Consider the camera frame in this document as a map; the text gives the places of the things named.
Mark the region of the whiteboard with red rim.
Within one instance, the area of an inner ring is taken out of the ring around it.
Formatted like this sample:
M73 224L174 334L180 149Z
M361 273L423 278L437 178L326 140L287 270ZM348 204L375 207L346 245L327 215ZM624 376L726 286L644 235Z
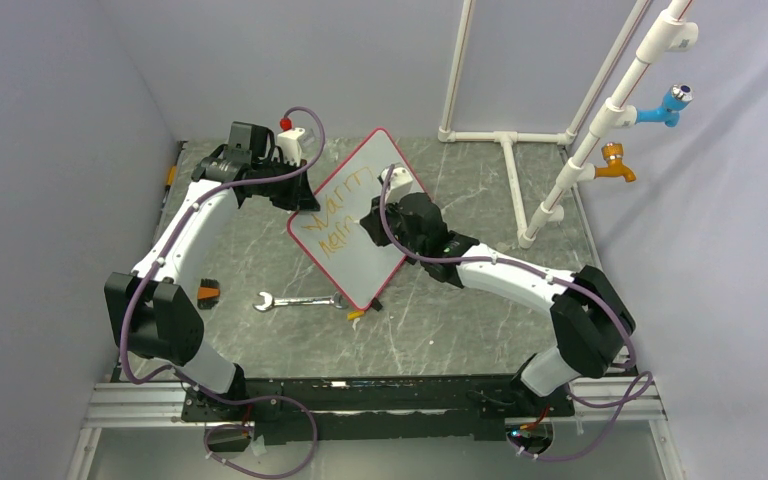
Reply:
M390 133L377 128L317 188L321 209L287 222L290 237L359 310L370 308L405 259L392 245L375 245L360 224L381 192L378 177L392 165L410 173L412 193L427 191Z

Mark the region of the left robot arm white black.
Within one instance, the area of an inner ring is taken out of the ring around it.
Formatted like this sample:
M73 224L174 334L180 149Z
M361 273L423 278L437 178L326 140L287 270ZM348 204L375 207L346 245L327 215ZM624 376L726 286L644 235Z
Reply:
M287 212L317 212L320 204L307 177L304 148L313 134L280 122L280 133L244 122L232 124L226 143L195 165L183 202L155 245L127 273L104 286L112 333L123 373L141 378L131 356L160 359L165 369L200 391L224 420L247 406L244 370L223 357L205 337L197 308L204 286L201 265L216 236L251 197Z

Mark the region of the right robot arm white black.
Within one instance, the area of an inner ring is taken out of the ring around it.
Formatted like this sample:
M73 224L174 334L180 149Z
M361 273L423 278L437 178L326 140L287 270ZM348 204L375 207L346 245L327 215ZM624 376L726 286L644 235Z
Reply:
M395 246L440 283L492 293L549 317L554 346L520 367L510 391L524 415L538 413L551 393L572 380L603 377L636 328L599 268L558 270L502 254L449 229L424 193L388 204L374 198L359 224L376 246Z

